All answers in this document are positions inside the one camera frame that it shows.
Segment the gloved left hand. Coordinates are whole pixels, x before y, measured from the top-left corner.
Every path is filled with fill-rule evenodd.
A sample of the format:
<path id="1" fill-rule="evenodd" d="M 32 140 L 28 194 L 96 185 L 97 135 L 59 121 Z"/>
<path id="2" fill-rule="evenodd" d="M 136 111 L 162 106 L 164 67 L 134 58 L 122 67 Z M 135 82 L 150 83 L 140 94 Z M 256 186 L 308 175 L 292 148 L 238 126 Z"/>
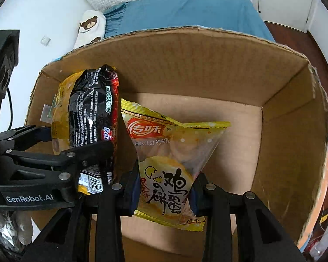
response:
<path id="1" fill-rule="evenodd" d="M 0 243 L 5 249 L 22 253 L 32 243 L 32 236 L 32 220 L 27 212 L 0 210 Z"/>

